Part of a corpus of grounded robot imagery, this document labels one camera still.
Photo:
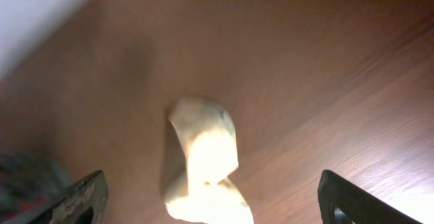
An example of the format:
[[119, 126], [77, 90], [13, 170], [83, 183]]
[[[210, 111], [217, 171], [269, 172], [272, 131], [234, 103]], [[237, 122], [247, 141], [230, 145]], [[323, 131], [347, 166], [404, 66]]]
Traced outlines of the cream paper bag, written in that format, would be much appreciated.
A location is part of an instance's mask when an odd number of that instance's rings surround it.
[[249, 204], [229, 176], [239, 167], [235, 124], [217, 102], [178, 100], [168, 119], [185, 157], [185, 170], [163, 195], [167, 213], [190, 223], [253, 224]]

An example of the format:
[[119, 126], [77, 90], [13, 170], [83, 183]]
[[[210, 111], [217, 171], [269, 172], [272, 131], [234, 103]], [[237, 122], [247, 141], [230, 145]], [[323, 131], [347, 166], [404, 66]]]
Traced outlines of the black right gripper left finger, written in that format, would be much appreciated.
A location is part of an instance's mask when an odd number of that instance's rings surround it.
[[97, 170], [20, 215], [24, 224], [101, 224], [109, 190], [102, 170]]

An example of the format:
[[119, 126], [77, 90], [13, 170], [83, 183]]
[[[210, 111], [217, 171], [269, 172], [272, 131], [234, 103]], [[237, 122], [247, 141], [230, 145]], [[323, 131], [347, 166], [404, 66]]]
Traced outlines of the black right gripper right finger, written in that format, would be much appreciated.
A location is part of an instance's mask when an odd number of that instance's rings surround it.
[[420, 224], [331, 170], [322, 171], [317, 196], [323, 224]]

